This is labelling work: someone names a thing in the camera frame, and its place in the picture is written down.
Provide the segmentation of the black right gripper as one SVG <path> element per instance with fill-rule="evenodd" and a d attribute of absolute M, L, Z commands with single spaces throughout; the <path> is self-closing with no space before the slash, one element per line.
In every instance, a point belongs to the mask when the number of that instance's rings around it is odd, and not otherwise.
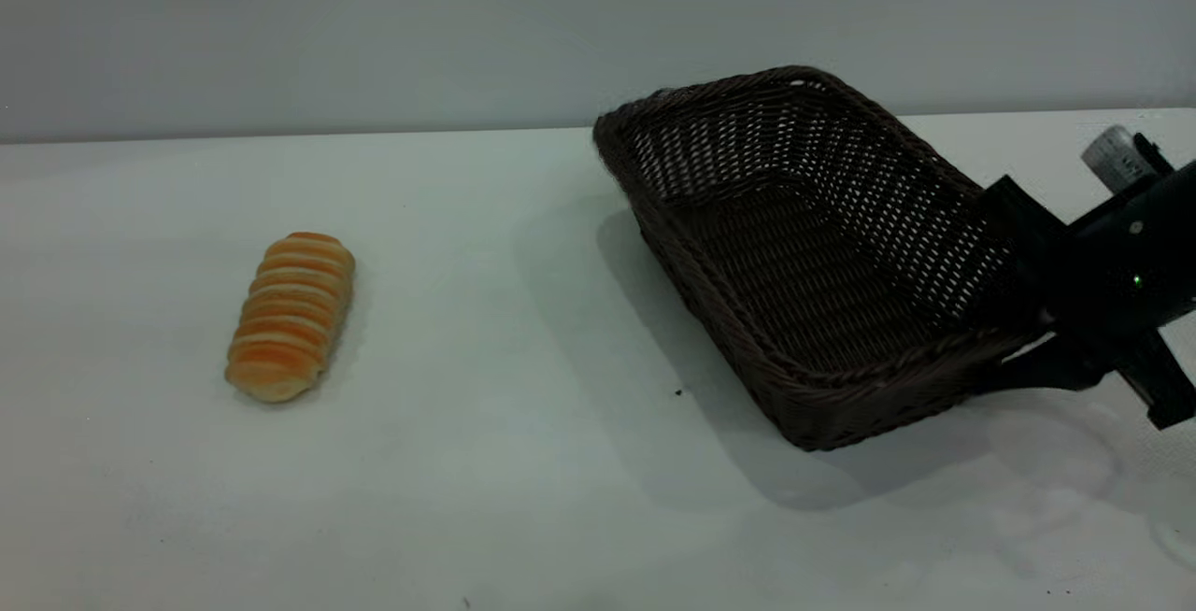
<path fill-rule="evenodd" d="M 1046 316 L 1055 335 L 1000 360 L 972 395 L 1183 373 L 1160 326 L 1192 313 L 1192 163 L 1143 177 L 1070 224 L 1008 175 L 981 207 L 1011 253 L 991 301 L 1003 316 Z"/>

